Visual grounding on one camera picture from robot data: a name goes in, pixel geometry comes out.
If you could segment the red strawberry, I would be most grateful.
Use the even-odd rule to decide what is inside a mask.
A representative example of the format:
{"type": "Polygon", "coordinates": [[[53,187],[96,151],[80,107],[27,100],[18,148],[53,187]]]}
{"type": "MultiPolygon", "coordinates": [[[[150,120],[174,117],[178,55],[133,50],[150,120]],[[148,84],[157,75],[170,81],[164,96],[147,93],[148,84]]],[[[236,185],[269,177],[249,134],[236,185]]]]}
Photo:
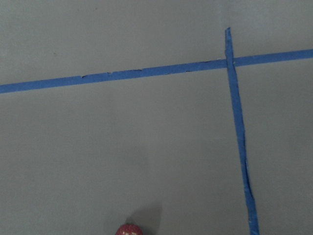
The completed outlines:
{"type": "Polygon", "coordinates": [[[121,225],[115,235],[143,235],[143,231],[139,226],[127,223],[121,225]]]}

